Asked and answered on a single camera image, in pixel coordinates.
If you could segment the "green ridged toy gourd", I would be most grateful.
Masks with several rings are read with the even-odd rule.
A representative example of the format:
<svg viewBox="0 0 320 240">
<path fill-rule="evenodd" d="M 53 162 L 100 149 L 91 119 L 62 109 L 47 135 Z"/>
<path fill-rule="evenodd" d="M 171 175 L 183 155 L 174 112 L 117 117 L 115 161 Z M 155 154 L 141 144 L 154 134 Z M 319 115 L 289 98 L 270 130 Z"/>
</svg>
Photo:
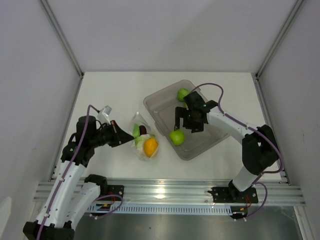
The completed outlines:
<svg viewBox="0 0 320 240">
<path fill-rule="evenodd" d="M 140 126 L 138 124 L 134 124 L 133 130 L 132 130 L 132 136 L 134 138 L 137 138 L 140 136 Z"/>
</svg>

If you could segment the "green toy apple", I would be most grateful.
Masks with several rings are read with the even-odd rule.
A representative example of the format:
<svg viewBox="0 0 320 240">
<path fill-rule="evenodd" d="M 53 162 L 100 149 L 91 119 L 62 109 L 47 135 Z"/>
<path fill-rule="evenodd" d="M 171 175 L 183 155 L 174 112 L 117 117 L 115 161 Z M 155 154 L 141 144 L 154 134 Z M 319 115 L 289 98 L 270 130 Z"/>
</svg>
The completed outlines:
<svg viewBox="0 0 320 240">
<path fill-rule="evenodd" d="M 169 134 L 169 138 L 175 146 L 180 146 L 185 141 L 185 134 L 182 130 L 176 129 Z"/>
</svg>

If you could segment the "purple toy eggplant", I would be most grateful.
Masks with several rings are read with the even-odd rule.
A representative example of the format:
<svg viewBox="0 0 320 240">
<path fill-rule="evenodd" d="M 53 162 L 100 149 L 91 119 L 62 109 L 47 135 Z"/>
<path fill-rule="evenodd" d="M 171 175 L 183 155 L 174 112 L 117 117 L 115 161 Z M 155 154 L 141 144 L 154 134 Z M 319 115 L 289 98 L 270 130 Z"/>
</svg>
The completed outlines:
<svg viewBox="0 0 320 240">
<path fill-rule="evenodd" d="M 144 125 L 140 125 L 139 126 L 139 134 L 142 135 L 146 135 L 148 133 L 146 127 Z"/>
</svg>

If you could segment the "green bumpy toy guava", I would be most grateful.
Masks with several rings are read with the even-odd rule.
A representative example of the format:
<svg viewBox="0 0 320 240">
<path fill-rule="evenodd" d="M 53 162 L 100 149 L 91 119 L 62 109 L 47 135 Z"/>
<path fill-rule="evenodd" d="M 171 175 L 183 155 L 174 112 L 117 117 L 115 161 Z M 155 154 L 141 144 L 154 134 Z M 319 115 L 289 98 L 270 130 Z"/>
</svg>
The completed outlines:
<svg viewBox="0 0 320 240">
<path fill-rule="evenodd" d="M 184 97 L 186 97 L 188 94 L 190 93 L 190 91 L 186 88 L 180 88 L 178 91 L 177 91 L 177 99 L 180 101 L 180 102 L 184 102 Z"/>
</svg>

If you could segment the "clear dotted zip top bag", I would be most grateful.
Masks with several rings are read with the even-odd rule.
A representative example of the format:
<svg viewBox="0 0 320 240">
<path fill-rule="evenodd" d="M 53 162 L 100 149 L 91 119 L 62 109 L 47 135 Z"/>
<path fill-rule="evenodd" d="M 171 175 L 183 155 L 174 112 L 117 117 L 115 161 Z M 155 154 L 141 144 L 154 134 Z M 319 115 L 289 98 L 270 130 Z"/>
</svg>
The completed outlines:
<svg viewBox="0 0 320 240">
<path fill-rule="evenodd" d="M 141 160 L 150 161 L 157 156 L 160 149 L 159 138 L 140 112 L 137 111 L 131 119 L 128 131 L 134 138 L 132 149 Z"/>
</svg>

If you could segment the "orange toy fruit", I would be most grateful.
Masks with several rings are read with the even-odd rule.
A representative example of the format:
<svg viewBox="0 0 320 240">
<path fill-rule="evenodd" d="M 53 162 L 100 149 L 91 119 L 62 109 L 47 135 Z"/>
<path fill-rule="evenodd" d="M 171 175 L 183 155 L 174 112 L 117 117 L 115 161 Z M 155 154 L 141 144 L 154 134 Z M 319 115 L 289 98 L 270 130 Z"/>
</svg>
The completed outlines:
<svg viewBox="0 0 320 240">
<path fill-rule="evenodd" d="M 144 142 L 143 151 L 147 157 L 152 157 L 158 149 L 158 142 L 155 138 L 151 137 Z"/>
</svg>

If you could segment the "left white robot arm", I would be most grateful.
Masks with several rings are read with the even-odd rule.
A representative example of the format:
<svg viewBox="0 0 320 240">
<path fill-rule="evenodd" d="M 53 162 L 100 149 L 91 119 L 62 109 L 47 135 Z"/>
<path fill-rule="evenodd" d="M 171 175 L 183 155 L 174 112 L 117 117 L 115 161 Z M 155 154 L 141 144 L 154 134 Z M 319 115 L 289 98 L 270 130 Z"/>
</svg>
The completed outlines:
<svg viewBox="0 0 320 240">
<path fill-rule="evenodd" d="M 86 170 L 95 149 L 108 145 L 112 148 L 134 139 L 117 123 L 99 122 L 92 115 L 81 116 L 76 131 L 62 150 L 60 170 L 51 192 L 34 221 L 28 221 L 23 233 L 29 240 L 72 240 L 80 219 L 89 206 L 108 197 L 107 178 L 90 174 L 77 196 L 75 188 Z"/>
</svg>

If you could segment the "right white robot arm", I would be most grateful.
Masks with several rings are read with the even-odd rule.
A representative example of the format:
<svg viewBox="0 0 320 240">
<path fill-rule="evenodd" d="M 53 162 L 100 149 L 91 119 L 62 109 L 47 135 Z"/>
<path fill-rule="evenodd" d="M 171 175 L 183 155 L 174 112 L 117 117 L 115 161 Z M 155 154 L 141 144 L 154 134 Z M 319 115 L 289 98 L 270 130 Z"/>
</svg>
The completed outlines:
<svg viewBox="0 0 320 240">
<path fill-rule="evenodd" d="M 268 125 L 255 126 L 243 123 L 221 107 L 221 102 L 205 102 L 201 95 L 192 91 L 184 98 L 187 107 L 177 106 L 174 112 L 174 131 L 182 127 L 199 133 L 208 124 L 218 127 L 237 140 L 242 146 L 243 167 L 228 184 L 228 196 L 234 202 L 246 197 L 247 191 L 263 174 L 272 174 L 266 169 L 282 160 L 273 130 Z"/>
</svg>

